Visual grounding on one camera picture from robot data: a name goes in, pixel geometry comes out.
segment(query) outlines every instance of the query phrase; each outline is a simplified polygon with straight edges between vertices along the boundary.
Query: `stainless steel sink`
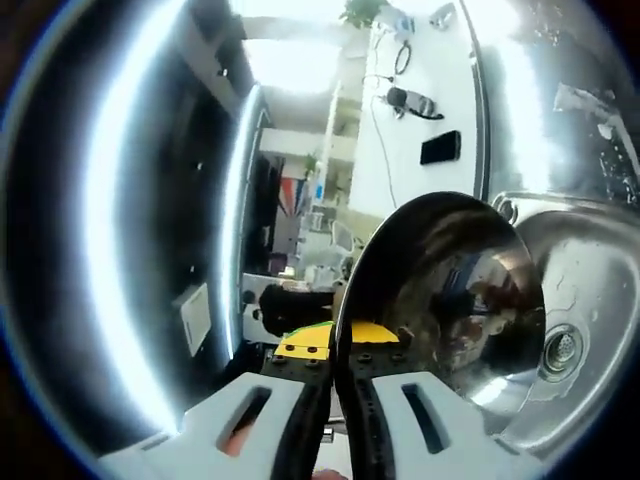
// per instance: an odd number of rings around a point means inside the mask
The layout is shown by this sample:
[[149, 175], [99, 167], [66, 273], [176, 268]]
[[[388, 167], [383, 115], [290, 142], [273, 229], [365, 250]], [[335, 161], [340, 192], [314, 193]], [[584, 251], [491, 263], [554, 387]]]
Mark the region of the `stainless steel sink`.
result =
[[538, 379], [504, 437], [554, 463], [593, 425], [637, 344], [640, 219], [560, 196], [506, 193], [493, 205], [529, 248], [547, 311]]

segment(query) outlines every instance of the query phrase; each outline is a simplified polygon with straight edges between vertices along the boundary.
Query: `white table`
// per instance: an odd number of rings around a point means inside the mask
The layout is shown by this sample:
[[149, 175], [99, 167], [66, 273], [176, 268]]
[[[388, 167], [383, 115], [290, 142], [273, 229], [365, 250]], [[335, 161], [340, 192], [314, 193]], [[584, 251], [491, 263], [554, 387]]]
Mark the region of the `white table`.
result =
[[[438, 31], [429, 24], [427, 12], [433, 12], [443, 3], [442, 0], [420, 2], [425, 12], [414, 17], [416, 33], [410, 42], [413, 49], [411, 63], [407, 71], [396, 78], [396, 86], [433, 99], [437, 112], [445, 119], [431, 121], [405, 115], [396, 120], [391, 107], [378, 98], [372, 101], [373, 96], [385, 94], [391, 84], [384, 79], [367, 77], [349, 196], [352, 210], [380, 218], [395, 210], [372, 109], [387, 151], [396, 207], [429, 192], [474, 193], [477, 119], [470, 46], [467, 32], [462, 30], [465, 28], [460, 18], [462, 12], [456, 12], [447, 31]], [[378, 44], [376, 65], [373, 47], [379, 36], [379, 32], [372, 30], [366, 72], [390, 76], [400, 45], [391, 34], [386, 34]], [[422, 142], [450, 130], [461, 132], [460, 159], [420, 165]]]

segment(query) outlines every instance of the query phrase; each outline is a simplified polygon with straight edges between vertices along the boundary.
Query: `smartphone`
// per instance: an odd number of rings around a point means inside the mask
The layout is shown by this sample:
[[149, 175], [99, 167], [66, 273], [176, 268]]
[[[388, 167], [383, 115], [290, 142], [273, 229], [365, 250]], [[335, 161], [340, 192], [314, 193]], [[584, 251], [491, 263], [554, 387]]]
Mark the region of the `smartphone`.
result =
[[422, 142], [420, 165], [448, 162], [460, 158], [460, 131], [452, 130]]

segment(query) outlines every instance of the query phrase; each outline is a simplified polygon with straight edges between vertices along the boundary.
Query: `stainless steel bowl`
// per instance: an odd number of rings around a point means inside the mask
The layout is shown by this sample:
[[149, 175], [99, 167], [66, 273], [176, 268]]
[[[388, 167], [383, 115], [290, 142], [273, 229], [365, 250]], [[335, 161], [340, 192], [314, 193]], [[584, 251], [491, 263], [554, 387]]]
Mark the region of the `stainless steel bowl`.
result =
[[[544, 345], [540, 280], [516, 231], [458, 193], [424, 195], [376, 231], [357, 263], [338, 335], [356, 319], [411, 338], [416, 370], [476, 404], [487, 433], [524, 404]], [[348, 350], [338, 338], [338, 359]]]

